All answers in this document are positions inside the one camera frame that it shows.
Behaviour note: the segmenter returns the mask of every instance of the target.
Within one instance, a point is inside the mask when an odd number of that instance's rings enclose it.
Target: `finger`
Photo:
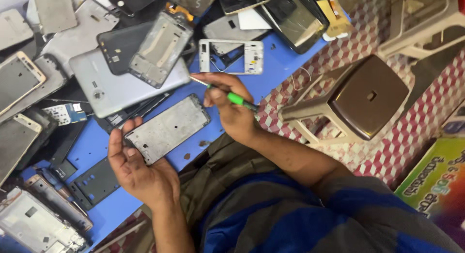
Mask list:
[[[127,158],[127,166],[131,169],[131,171],[134,172],[147,169],[142,154],[140,154],[136,148],[127,149],[125,155]]]
[[[241,97],[243,97],[245,100],[253,103],[252,95],[250,95],[249,91],[246,89],[244,84],[235,75],[227,74],[224,72],[202,72],[193,73],[191,74],[191,76],[204,82],[214,84],[222,90],[232,91],[235,94],[238,94]],[[228,86],[229,90],[222,88],[222,85]]]
[[[213,107],[214,103],[212,102],[212,97],[210,96],[209,90],[205,91],[204,97],[204,106],[205,107]]]
[[[123,135],[126,135],[128,132],[130,132],[131,130],[133,130],[134,128],[136,127],[136,125],[134,124],[134,121],[132,119],[128,119],[124,125],[123,125]]]
[[[228,122],[234,119],[235,110],[231,105],[226,93],[220,89],[210,89],[209,94],[212,97],[212,102],[218,107],[221,121]]]
[[[123,134],[120,129],[114,129],[110,134],[108,162],[117,176],[124,173],[121,167],[126,162],[126,157],[123,153]]]
[[[136,117],[134,119],[134,125],[135,127],[139,127],[140,125],[142,125],[144,122],[144,119],[142,117]]]

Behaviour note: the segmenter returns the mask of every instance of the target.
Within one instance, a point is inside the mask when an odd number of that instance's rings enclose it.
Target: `screwdriver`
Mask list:
[[[218,88],[217,86],[213,85],[213,84],[207,84],[199,79],[196,79],[192,76],[190,76],[190,78],[198,83],[201,83],[203,85],[205,85],[208,89],[213,89],[213,88]],[[233,92],[227,92],[227,97],[229,99],[230,102],[234,103],[234,104],[237,104],[237,105],[242,105],[244,107],[246,107],[247,109],[257,113],[259,112],[259,106],[258,105],[255,105],[251,102],[248,102],[246,101],[243,97],[233,93]]]

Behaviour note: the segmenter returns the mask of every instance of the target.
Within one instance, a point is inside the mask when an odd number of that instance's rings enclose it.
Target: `wire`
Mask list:
[[[310,78],[310,81],[311,81],[311,75],[310,75],[310,72],[308,72],[306,69],[304,69],[303,67],[299,67],[299,69],[302,69],[304,70],[305,72],[307,72],[308,74],[308,78]],[[300,91],[302,90],[304,87],[303,86],[300,86],[300,89],[296,89],[295,87],[295,81],[294,81],[294,76],[291,74],[291,78],[292,78],[292,84],[294,85],[294,90],[297,90],[297,91]]]

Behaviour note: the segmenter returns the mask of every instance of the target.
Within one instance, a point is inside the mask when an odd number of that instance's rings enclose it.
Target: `blue table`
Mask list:
[[[267,96],[272,89],[276,88],[276,86],[282,83],[282,81],[327,44],[323,39],[320,39],[308,52],[299,55],[289,48],[275,33],[263,39],[263,43],[263,74],[239,76],[254,97],[255,103],[258,103],[263,97]],[[242,62],[238,61],[231,66],[230,69],[240,69],[243,63],[243,60]],[[198,55],[192,63],[190,71],[199,72]],[[153,118],[192,93],[195,93],[201,101],[203,101],[205,89],[206,87],[204,85],[197,82],[184,85],[177,89],[174,95],[160,107],[148,114],[144,120],[147,121]],[[214,141],[223,133],[218,109],[212,107],[206,110],[212,119],[210,124],[166,155],[168,161],[177,171],[183,169],[190,161],[206,149],[206,146],[199,145],[201,141]],[[100,128],[95,120],[90,119],[90,121],[87,122],[87,125],[68,155],[68,160],[78,168],[78,171],[67,180],[68,183],[107,156],[108,137],[108,134]],[[184,157],[188,153],[190,154],[190,158],[186,160]],[[94,227],[88,231],[87,235],[93,242],[92,247],[101,242],[102,239],[119,226],[119,224],[141,205],[142,202],[129,195],[123,188],[119,188],[91,209],[88,214],[94,223]]]

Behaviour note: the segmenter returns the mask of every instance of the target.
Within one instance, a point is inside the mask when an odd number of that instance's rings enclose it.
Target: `left hand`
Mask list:
[[[153,213],[166,212],[179,204],[178,173],[165,158],[146,166],[139,150],[123,144],[123,136],[142,122],[142,118],[137,117],[126,121],[122,130],[113,129],[108,143],[108,161],[119,184],[129,194],[144,202]]]

